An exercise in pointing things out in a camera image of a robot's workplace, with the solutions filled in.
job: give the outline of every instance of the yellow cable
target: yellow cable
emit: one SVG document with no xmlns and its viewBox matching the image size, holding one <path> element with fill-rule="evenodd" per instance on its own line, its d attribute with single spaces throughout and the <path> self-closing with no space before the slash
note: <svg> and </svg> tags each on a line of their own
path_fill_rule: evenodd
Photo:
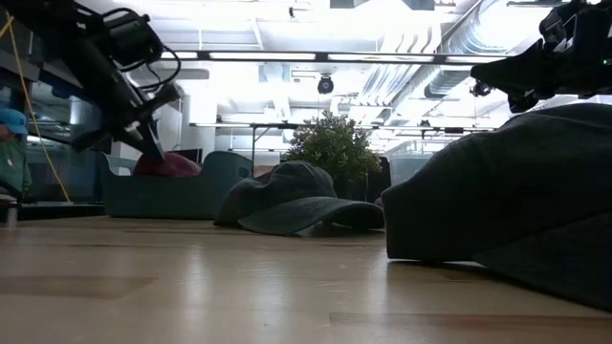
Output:
<svg viewBox="0 0 612 344">
<path fill-rule="evenodd" d="M 70 202 L 70 197 L 68 197 L 68 192 L 66 191 L 66 187 L 64 187 L 64 184 L 61 182 L 61 179 L 57 175 L 57 171 L 55 170 L 54 164 L 51 162 L 51 157 L 49 157 L 49 153 L 47 152 L 47 147 L 45 146 L 45 142 L 42 140 L 42 135 L 40 134 L 40 128 L 38 128 L 38 121 L 36 120 L 36 116 L 34 115 L 32 102 L 30 101 L 30 93 L 28 92 L 28 86 L 26 86 L 26 78 L 23 76 L 23 70 L 21 69 L 21 60 L 19 60 L 19 52 L 17 51 L 17 42 L 15 40 L 15 34 L 12 31 L 12 19 L 13 18 L 9 14 L 8 11 L 7 11 L 7 18 L 9 18 L 9 23 L 7 23 L 7 25 L 9 25 L 9 33 L 11 34 L 11 40 L 12 40 L 12 50 L 13 50 L 13 53 L 15 54 L 15 61 L 17 62 L 17 70 L 19 71 L 19 78 L 21 79 L 21 87 L 23 87 L 23 94 L 26 96 L 26 103 L 28 104 L 28 110 L 30 111 L 30 116 L 32 117 L 32 120 L 34 122 L 34 128 L 36 128 L 36 134 L 38 135 L 38 138 L 40 139 L 42 150 L 45 153 L 45 157 L 47 157 L 47 162 L 49 163 L 49 166 L 51 167 L 51 171 L 54 173 L 55 179 L 59 183 L 59 187 L 61 187 L 61 192 L 64 194 L 64 197 L 66 198 L 66 202 Z"/>
</svg>

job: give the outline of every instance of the green plant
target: green plant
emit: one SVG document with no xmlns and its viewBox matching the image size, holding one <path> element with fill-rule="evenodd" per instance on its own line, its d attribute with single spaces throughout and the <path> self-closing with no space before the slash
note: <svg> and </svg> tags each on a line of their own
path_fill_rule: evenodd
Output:
<svg viewBox="0 0 612 344">
<path fill-rule="evenodd" d="M 369 147 L 371 132 L 356 128 L 347 117 L 323 111 L 320 118 L 304 121 L 294 132 L 285 158 L 321 167 L 334 181 L 363 181 L 368 171 L 381 171 L 381 161 Z"/>
</svg>

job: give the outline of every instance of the wooden table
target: wooden table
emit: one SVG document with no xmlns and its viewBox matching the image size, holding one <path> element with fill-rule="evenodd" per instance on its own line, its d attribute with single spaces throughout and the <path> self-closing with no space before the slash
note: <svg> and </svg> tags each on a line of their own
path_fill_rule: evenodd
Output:
<svg viewBox="0 0 612 344">
<path fill-rule="evenodd" d="M 612 317 L 384 237 L 81 218 L 0 234 L 0 343 L 612 343 Z"/>
</svg>

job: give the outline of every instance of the blue cap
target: blue cap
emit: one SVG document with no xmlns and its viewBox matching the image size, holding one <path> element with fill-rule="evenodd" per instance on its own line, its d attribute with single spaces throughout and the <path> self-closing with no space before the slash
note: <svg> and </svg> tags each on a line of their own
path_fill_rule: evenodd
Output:
<svg viewBox="0 0 612 344">
<path fill-rule="evenodd" d="M 13 109 L 0 109 L 0 123 L 6 124 L 14 134 L 28 134 L 26 116 Z"/>
</svg>

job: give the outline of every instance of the red cushion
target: red cushion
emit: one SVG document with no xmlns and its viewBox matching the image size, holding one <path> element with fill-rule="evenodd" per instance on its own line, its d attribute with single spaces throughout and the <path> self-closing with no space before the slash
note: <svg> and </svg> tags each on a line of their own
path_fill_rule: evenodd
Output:
<svg viewBox="0 0 612 344">
<path fill-rule="evenodd" d="M 164 163 L 156 163 L 142 155 L 134 167 L 134 176 L 193 177 L 200 174 L 202 167 L 176 153 L 164 153 Z"/>
</svg>

